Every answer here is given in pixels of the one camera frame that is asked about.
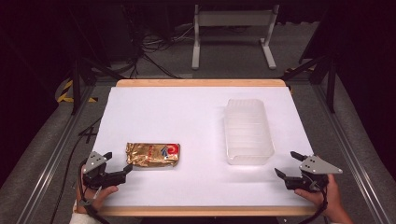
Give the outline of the person's right hand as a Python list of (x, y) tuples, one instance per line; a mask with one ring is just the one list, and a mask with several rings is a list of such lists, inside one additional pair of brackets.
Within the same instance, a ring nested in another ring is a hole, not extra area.
[[(322, 214), (327, 217), (332, 224), (354, 224), (353, 220), (342, 205), (341, 194), (334, 175), (328, 175), (329, 183), (327, 185), (327, 208)], [(311, 202), (315, 207), (320, 207), (324, 196), (319, 193), (311, 193), (303, 189), (296, 189), (295, 194)]]

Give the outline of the clear plastic container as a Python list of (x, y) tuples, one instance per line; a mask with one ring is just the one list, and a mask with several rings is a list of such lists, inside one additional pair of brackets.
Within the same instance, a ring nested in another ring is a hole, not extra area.
[(264, 165), (274, 155), (263, 101), (230, 99), (224, 109), (227, 162), (231, 165)]

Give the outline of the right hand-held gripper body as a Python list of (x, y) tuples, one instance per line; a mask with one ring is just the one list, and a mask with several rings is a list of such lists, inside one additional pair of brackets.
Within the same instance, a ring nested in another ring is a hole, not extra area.
[(328, 183), (328, 174), (341, 174), (343, 170), (316, 155), (307, 156), (299, 166), (300, 177), (287, 176), (284, 180), (287, 189), (304, 189), (305, 191), (321, 191)]

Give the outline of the white metal stand frame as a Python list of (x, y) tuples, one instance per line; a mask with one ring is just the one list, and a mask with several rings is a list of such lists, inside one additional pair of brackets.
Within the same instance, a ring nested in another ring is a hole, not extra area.
[(194, 7), (194, 45), (192, 51), (191, 68), (197, 70), (200, 65), (200, 28), (215, 26), (265, 26), (266, 37), (260, 39), (262, 51), (271, 70), (276, 69), (276, 62), (270, 50), (270, 40), (276, 24), (279, 5), (265, 10), (232, 10), (232, 11), (205, 11), (198, 5)]

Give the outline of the white table sheet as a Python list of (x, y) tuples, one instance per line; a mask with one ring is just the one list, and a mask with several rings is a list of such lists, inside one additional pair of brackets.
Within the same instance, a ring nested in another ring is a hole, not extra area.
[[(223, 117), (231, 99), (264, 103), (275, 147), (264, 165), (227, 162)], [(107, 164), (113, 172), (125, 166), (129, 143), (178, 143), (180, 159), (171, 168), (134, 168), (107, 199), (110, 207), (307, 204), (276, 176), (298, 175), (291, 152), (312, 151), (286, 87), (114, 87), (93, 148), (113, 154)]]

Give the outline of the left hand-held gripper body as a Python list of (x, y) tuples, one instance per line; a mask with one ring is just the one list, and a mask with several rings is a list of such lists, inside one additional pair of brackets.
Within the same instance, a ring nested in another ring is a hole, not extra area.
[(104, 155), (92, 151), (84, 162), (83, 184), (89, 189), (106, 189), (126, 182), (123, 171), (107, 173)]

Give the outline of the gold foil snack packet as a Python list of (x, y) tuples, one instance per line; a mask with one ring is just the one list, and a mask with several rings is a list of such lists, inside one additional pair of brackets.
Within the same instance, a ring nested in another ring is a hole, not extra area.
[(179, 161), (179, 144), (128, 143), (127, 163), (138, 167), (176, 166)]

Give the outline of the person's left hand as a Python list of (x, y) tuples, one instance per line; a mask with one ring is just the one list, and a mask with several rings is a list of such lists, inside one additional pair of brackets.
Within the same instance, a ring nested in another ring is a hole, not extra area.
[(101, 189), (100, 191), (97, 191), (95, 189), (87, 189), (85, 186), (83, 186), (82, 189), (77, 188), (77, 208), (75, 209), (75, 211), (80, 214), (87, 213), (84, 206), (79, 203), (79, 201), (81, 200), (81, 196), (84, 196), (88, 201), (91, 201), (92, 207), (96, 211), (100, 211), (106, 201), (106, 198), (109, 195), (117, 192), (118, 190), (119, 188), (117, 186), (110, 186), (106, 189)]

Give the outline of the aluminium rail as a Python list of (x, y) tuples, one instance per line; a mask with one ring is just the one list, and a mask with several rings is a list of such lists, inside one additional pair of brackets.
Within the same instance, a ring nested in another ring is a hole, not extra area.
[(71, 110), (66, 113), (65, 122), (59, 123), (62, 130), (58, 137), (51, 137), (48, 134), (43, 135), (43, 140), (40, 142), (41, 145), (43, 145), (46, 140), (52, 140), (55, 143), (52, 147), (45, 147), (48, 151), (48, 157), (45, 160), (29, 157), (29, 162), (42, 164), (43, 169), (37, 175), (36, 182), (29, 186), (31, 193), (29, 194), (15, 224), (32, 223), (32, 219), (50, 186), (56, 170), (64, 156), (66, 146), (71, 139), (72, 132), (75, 130), (84, 106), (88, 103), (93, 90), (93, 86), (84, 87), (81, 96), (79, 97), (80, 105), (74, 106), (69, 104), (71, 106)]
[(336, 138), (341, 148), (341, 152), (346, 160), (348, 168), (352, 173), (355, 181), (357, 182), (361, 195), (363, 196), (364, 201), (366, 202), (372, 216), (374, 217), (375, 223), (393, 224), (383, 204), (380, 202), (378, 195), (375, 193), (375, 188), (370, 177), (368, 176), (364, 167), (359, 162), (356, 154), (353, 151), (352, 146), (347, 140), (347, 136), (338, 118), (328, 108), (324, 90), (319, 85), (313, 85), (312, 88), (319, 100), (319, 103), (322, 106), (322, 109), (326, 114), (326, 117), (332, 125), (332, 129), (335, 132)]

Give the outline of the black metal stand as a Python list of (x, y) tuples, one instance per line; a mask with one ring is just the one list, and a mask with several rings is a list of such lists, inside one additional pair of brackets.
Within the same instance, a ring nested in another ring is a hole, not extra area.
[(303, 63), (295, 69), (291, 69), (285, 72), (283, 76), (280, 77), (283, 81), (289, 80), (309, 68), (313, 68), (313, 72), (309, 77), (309, 82), (314, 85), (321, 83), (323, 78), (327, 77), (327, 89), (326, 89), (326, 105), (329, 110), (334, 113), (334, 91), (335, 91), (335, 77), (336, 77), (336, 61), (333, 57), (320, 56), (316, 59), (312, 59), (307, 63)]
[(92, 71), (92, 68), (99, 70), (106, 76), (112, 77), (116, 80), (123, 79), (123, 76), (117, 74), (116, 72), (110, 70), (109, 68), (99, 64), (98, 62), (88, 59), (88, 58), (76, 58), (72, 63), (72, 75), (71, 79), (73, 81), (73, 110), (72, 114), (76, 115), (79, 108), (82, 106), (82, 93), (80, 81), (86, 86), (92, 86), (96, 83), (96, 74)]

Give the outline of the yellow black hazard tape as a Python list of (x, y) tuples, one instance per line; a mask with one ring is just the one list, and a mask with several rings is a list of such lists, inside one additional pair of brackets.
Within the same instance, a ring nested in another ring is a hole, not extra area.
[(61, 92), (60, 95), (57, 97), (57, 102), (61, 103), (61, 102), (66, 102), (66, 103), (73, 103), (74, 102), (74, 98), (70, 95), (68, 95), (68, 93), (72, 90), (73, 87), (73, 81), (71, 79), (68, 79)]

